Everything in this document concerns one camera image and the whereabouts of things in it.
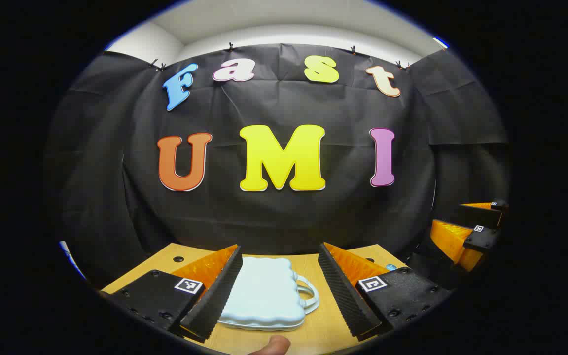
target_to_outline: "black plastic mount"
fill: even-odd
[[[489,252],[496,244],[499,234],[500,229],[490,229],[478,225],[464,241],[464,247],[483,253]]]
[[[501,210],[458,205],[449,215],[440,218],[440,220],[470,229],[473,229],[476,225],[496,229],[499,227],[501,217]]]
[[[106,299],[151,325],[172,332],[203,290],[201,283],[151,270]]]
[[[181,335],[198,342],[205,342],[210,337],[221,313],[223,313],[223,308],[225,308],[236,277],[242,267],[243,255],[241,254],[241,247],[238,246],[232,256],[229,257],[216,281],[192,310],[181,319]]]
[[[319,265],[350,333],[359,340],[375,335],[373,330],[381,326],[381,320],[352,287],[327,247],[322,243],[319,249]]]
[[[451,294],[408,267],[360,280],[356,289],[386,323],[384,328],[392,331],[430,312]]]

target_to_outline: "white wall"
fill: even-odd
[[[183,48],[175,35],[155,23],[145,22],[118,38],[107,50],[128,54],[160,67],[162,63],[171,65]]]
[[[356,52],[384,59],[391,63],[414,63],[422,58],[411,50],[380,38],[358,32],[317,25],[266,25],[249,27],[217,34],[198,40],[182,48],[173,63],[221,49],[228,49],[229,42],[234,47],[244,45],[290,43],[325,45],[350,50],[354,45]]]

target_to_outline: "table surface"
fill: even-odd
[[[382,267],[388,264],[393,264],[397,268],[406,266],[402,261],[380,247],[380,245],[370,245],[368,247],[350,249],[349,251],[362,258],[372,258],[374,263]],[[212,252],[211,250],[190,248],[174,243],[169,244],[102,290],[112,294],[152,269],[171,273]],[[183,261],[180,263],[173,261],[176,256],[182,256]],[[306,315],[304,324],[300,328],[290,332],[243,330],[216,324],[212,335],[205,341],[205,344],[192,341],[191,339],[187,339],[188,341],[231,355],[247,355],[261,349],[268,344],[271,335],[276,334],[283,335],[291,341],[291,346],[286,355],[327,354],[361,343],[350,334],[345,324],[318,263],[318,254],[269,256],[243,254],[243,256],[289,259],[293,270],[306,277],[317,288],[320,298],[319,307]],[[310,295],[303,293],[300,296],[304,299],[310,298]]]

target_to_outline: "white handbag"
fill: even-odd
[[[302,299],[299,292],[313,298]],[[289,260],[246,257],[218,323],[268,332],[295,330],[320,305],[319,298],[317,288],[294,272]]]

